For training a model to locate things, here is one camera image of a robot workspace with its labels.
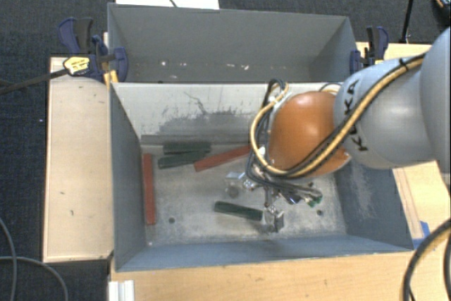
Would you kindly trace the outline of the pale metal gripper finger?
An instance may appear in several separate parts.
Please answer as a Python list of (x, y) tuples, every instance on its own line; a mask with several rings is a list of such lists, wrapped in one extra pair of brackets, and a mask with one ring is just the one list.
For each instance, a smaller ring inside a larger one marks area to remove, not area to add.
[(279, 233), (284, 227), (284, 211), (269, 206), (264, 210), (264, 220), (268, 232)]
[(238, 197), (241, 192), (254, 191), (254, 183), (245, 172), (232, 171), (225, 177), (226, 194), (229, 197)]

